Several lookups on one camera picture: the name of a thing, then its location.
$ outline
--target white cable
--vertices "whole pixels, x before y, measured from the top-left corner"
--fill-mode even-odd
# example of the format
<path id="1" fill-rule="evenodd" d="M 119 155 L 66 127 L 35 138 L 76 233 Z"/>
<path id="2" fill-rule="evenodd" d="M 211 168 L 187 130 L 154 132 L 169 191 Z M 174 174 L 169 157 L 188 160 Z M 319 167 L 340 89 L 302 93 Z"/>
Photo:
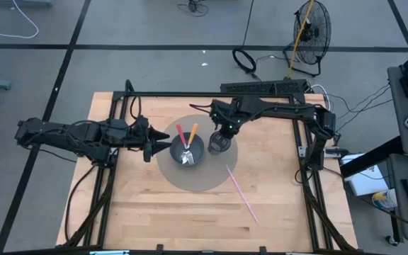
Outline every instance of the white cable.
<path id="1" fill-rule="evenodd" d="M 312 85 L 312 86 L 311 86 L 311 89 L 314 88 L 314 87 L 316 87 L 316 86 L 318 86 L 319 88 L 321 88 L 321 89 L 324 91 L 324 95 L 325 95 L 325 97 L 327 98 L 327 102 L 329 103 L 329 108 L 328 108 L 328 110 L 330 111 L 330 110 L 332 109 L 332 105 L 330 104 L 330 98 L 329 98 L 329 95 L 327 94 L 327 91 L 326 91 L 326 90 L 324 89 L 324 87 L 323 87 L 322 85 L 320 85 L 320 84 Z"/>
<path id="2" fill-rule="evenodd" d="M 18 7 L 17 3 L 15 2 L 15 0 L 12 0 L 13 4 L 15 4 L 15 7 L 18 9 L 18 11 L 20 11 L 21 15 L 23 15 L 31 24 L 33 24 L 33 26 L 35 27 L 35 34 L 32 36 L 22 36 L 22 35 L 5 35 L 5 34 L 1 34 L 0 36 L 5 36 L 5 37 L 10 37 L 10 38 L 23 38 L 23 39 L 31 39 L 34 38 L 38 33 L 39 33 L 39 28 L 34 24 L 34 22 L 32 20 L 30 20 L 27 15 L 24 14 L 24 12 L 22 12 L 20 10 L 20 7 Z"/>

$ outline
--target black bowl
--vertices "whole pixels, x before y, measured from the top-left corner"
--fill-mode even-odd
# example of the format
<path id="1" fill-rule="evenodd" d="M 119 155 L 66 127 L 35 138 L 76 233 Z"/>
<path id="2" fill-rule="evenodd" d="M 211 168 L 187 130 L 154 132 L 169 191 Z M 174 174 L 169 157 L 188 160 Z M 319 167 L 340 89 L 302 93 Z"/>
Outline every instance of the black bowl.
<path id="1" fill-rule="evenodd" d="M 183 136 L 185 137 L 185 141 L 188 141 L 188 138 L 190 137 L 190 132 L 185 132 Z M 201 161 L 201 159 L 203 159 L 204 156 L 204 142 L 201 139 L 201 137 L 199 137 L 199 135 L 195 135 L 190 145 L 190 148 L 188 149 L 193 155 L 194 164 L 189 164 L 188 162 L 182 164 L 181 155 L 182 152 L 185 151 L 185 148 L 179 135 L 175 136 L 175 138 L 171 141 L 169 153 L 171 153 L 171 157 L 174 159 L 174 161 L 180 164 L 181 166 L 195 166 Z"/>

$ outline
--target black floor strip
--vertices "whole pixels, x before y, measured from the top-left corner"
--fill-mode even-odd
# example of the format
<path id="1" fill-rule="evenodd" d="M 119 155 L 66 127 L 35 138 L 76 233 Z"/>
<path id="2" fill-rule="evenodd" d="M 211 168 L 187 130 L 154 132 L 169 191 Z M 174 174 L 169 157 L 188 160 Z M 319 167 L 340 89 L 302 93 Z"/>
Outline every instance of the black floor strip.
<path id="1" fill-rule="evenodd" d="M 28 160 L 26 161 L 26 165 L 23 173 L 21 174 L 17 189 L 15 190 L 15 194 L 13 195 L 11 206 L 8 209 L 6 219 L 4 220 L 3 227 L 0 231 L 0 253 L 4 251 L 7 239 L 9 238 L 9 234 L 11 233 L 13 222 L 15 221 L 18 209 L 20 208 L 23 194 L 25 193 L 26 187 L 28 186 L 28 181 L 31 176 L 31 172 L 33 171 L 35 159 L 37 158 L 38 153 L 39 146 L 35 146 L 29 152 Z"/>
<path id="2" fill-rule="evenodd" d="M 408 30 L 405 26 L 404 21 L 402 20 L 400 11 L 397 9 L 396 3 L 394 0 L 388 0 L 388 4 L 390 5 L 390 8 L 393 12 L 393 15 L 396 18 L 396 22 L 399 26 L 399 28 L 401 29 L 402 35 L 404 36 L 405 41 L 407 42 L 408 45 Z"/>
<path id="3" fill-rule="evenodd" d="M 75 46 L 77 45 L 77 40 L 79 37 L 79 33 L 81 28 L 83 27 L 84 19 L 86 18 L 86 14 L 89 9 L 89 5 L 91 4 L 91 0 L 86 0 L 83 5 L 83 9 L 78 18 L 77 25 L 75 26 L 74 33 L 72 35 L 72 39 L 70 40 L 69 48 L 65 53 L 64 60 L 62 61 L 61 68 L 59 68 L 59 74 L 57 74 L 57 78 L 55 81 L 55 85 L 53 86 L 53 90 L 50 94 L 50 99 L 48 99 L 47 108 L 43 113 L 42 120 L 49 121 L 51 114 L 53 112 L 53 108 L 55 107 L 57 95 L 60 92 L 62 82 L 64 81 L 65 74 L 67 72 L 67 68 L 69 68 L 70 59 L 72 58 L 72 53 L 74 52 Z"/>
<path id="4" fill-rule="evenodd" d="M 59 93 L 62 81 L 64 80 L 65 72 L 67 71 L 67 67 L 70 63 L 70 58 L 72 56 L 74 46 L 76 45 L 76 41 L 78 40 L 79 32 L 81 27 L 83 26 L 84 18 L 86 17 L 86 13 L 89 9 L 89 5 L 91 4 L 91 0 L 86 0 L 84 2 L 83 8 L 81 9 L 81 14 L 79 16 L 77 25 L 75 26 L 75 30 L 70 40 L 70 44 L 67 48 L 67 52 L 62 62 L 62 66 L 59 69 L 59 74 L 57 75 L 57 79 L 55 82 L 55 86 L 53 87 L 52 94 L 50 96 L 50 100 L 47 103 L 47 108 L 45 109 L 43 120 L 49 120 L 51 113 L 53 111 L 53 106 L 55 105 L 55 101 L 57 98 L 57 94 Z M 13 222 L 15 221 L 18 209 L 20 208 L 21 201 L 23 199 L 23 195 L 25 193 L 26 187 L 28 186 L 28 181 L 33 171 L 34 163 L 38 155 L 38 146 L 35 146 L 35 149 L 32 149 L 29 153 L 28 160 L 26 162 L 25 168 L 23 173 L 21 174 L 20 181 L 18 182 L 17 189 L 15 194 L 13 195 L 11 206 L 7 212 L 6 219 L 4 220 L 3 227 L 0 231 L 0 253 L 4 251 L 4 247 L 6 246 L 7 239 L 11 233 L 11 229 L 13 226 Z"/>
<path id="5" fill-rule="evenodd" d="M 233 50 L 239 45 L 77 45 L 75 50 Z M 282 51 L 286 46 L 245 45 L 244 50 Z M 329 52 L 408 52 L 408 47 L 329 47 Z"/>
<path id="6" fill-rule="evenodd" d="M 239 45 L 75 45 L 74 50 L 233 50 Z M 245 50 L 282 51 L 286 46 L 245 45 Z M 68 50 L 68 45 L 0 44 L 0 49 Z M 408 52 L 408 47 L 330 46 L 329 52 Z"/>

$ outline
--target orange handle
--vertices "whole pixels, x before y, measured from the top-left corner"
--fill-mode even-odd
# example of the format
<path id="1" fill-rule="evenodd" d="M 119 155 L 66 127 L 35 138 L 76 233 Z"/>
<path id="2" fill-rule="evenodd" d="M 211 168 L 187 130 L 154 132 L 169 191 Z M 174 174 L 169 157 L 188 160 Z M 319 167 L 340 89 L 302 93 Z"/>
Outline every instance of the orange handle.
<path id="1" fill-rule="evenodd" d="M 191 142 L 193 141 L 193 138 L 195 137 L 196 131 L 198 131 L 198 124 L 195 123 L 193 125 L 193 129 L 191 130 L 190 138 L 188 138 L 188 146 L 190 146 Z"/>
<path id="2" fill-rule="evenodd" d="M 183 131 L 182 131 L 181 125 L 180 125 L 180 124 L 177 124 L 177 125 L 176 125 L 176 128 L 177 128 L 178 136 L 181 137 L 181 140 L 182 140 L 183 145 L 186 146 L 187 144 L 186 144 L 186 142 L 185 142 L 185 137 L 183 136 Z"/>

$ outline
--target wheel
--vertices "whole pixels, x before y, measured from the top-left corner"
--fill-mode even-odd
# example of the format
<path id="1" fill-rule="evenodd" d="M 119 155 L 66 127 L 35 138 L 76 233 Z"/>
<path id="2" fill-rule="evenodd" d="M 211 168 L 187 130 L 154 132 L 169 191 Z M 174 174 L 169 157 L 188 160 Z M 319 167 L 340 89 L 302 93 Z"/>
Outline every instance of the wheel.
<path id="1" fill-rule="evenodd" d="M 400 245 L 400 243 L 399 243 L 399 242 L 396 242 L 396 241 L 395 241 L 395 238 L 393 238 L 392 236 L 387 236 L 387 237 L 385 238 L 385 240 L 388 242 L 388 244 L 391 244 L 391 245 L 393 245 L 394 247 L 397 247 L 398 245 Z"/>

